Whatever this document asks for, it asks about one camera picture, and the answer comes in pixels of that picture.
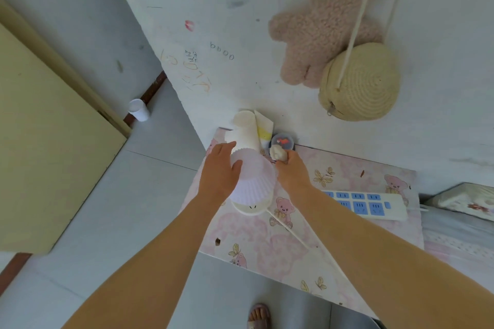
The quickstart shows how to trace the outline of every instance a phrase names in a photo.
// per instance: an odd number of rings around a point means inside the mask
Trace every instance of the woven straw bag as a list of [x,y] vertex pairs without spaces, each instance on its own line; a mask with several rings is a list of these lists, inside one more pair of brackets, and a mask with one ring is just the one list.
[[341,120],[377,120],[387,114],[400,91],[400,73],[392,52],[381,43],[353,48],[341,86],[338,76],[345,52],[331,60],[323,72],[319,103]]

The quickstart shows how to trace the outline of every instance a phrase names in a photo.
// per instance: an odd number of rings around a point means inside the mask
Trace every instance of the power strip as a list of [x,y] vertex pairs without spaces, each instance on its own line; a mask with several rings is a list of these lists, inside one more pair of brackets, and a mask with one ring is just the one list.
[[406,221],[407,208],[399,194],[322,190],[355,214],[376,220]]

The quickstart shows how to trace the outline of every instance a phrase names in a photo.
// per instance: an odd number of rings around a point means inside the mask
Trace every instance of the table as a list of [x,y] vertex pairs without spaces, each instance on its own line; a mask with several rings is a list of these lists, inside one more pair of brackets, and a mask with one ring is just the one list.
[[[224,136],[225,130],[217,129],[206,155],[214,145],[224,142]],[[318,189],[390,192],[387,182],[400,179],[407,186],[401,194],[408,201],[408,220],[370,221],[424,249],[418,194],[414,189],[415,171],[299,145],[295,150],[306,164],[312,184]],[[194,177],[181,211],[197,195],[203,165],[204,161]],[[277,203],[292,206],[288,194],[279,183],[275,187],[271,212],[277,208]],[[300,212],[292,206],[292,211],[282,220],[293,224],[293,231],[311,247],[312,252],[274,221],[269,213],[245,216],[228,201],[215,214],[199,251],[376,317],[351,283],[331,264],[328,251]]]

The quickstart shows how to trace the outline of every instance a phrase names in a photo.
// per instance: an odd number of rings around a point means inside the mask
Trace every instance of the white cup on floor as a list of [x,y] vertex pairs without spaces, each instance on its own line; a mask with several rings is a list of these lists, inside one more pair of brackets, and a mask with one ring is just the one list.
[[133,115],[138,121],[149,119],[149,110],[141,99],[131,100],[128,104],[128,113]]

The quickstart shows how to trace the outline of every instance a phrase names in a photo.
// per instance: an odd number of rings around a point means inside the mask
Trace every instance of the hand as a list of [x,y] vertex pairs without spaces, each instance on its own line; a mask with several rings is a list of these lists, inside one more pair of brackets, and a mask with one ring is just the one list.
[[236,144],[235,141],[217,144],[204,162],[198,195],[218,207],[230,196],[239,180],[242,160],[230,166],[230,155]]
[[286,150],[288,154],[287,162],[278,160],[276,169],[278,170],[278,182],[285,191],[290,195],[290,191],[297,190],[301,187],[312,187],[309,178],[309,172],[304,162],[297,152]]

